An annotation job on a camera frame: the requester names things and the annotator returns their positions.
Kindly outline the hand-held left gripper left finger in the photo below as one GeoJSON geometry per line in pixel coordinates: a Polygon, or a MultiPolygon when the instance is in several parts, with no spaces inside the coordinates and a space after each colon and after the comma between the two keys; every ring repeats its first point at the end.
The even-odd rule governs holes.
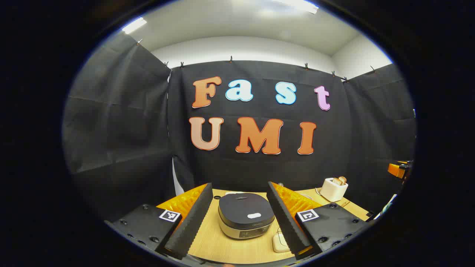
{"type": "Polygon", "coordinates": [[[106,223],[141,247],[181,260],[188,255],[212,199],[213,187],[207,183],[159,205],[141,204],[106,223]]]}

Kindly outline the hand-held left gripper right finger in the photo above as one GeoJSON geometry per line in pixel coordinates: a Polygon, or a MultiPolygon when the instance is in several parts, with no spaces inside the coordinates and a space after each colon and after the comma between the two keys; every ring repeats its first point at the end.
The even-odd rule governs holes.
{"type": "Polygon", "coordinates": [[[335,250],[370,227],[337,203],[321,205],[271,181],[266,196],[297,260],[335,250]]]}

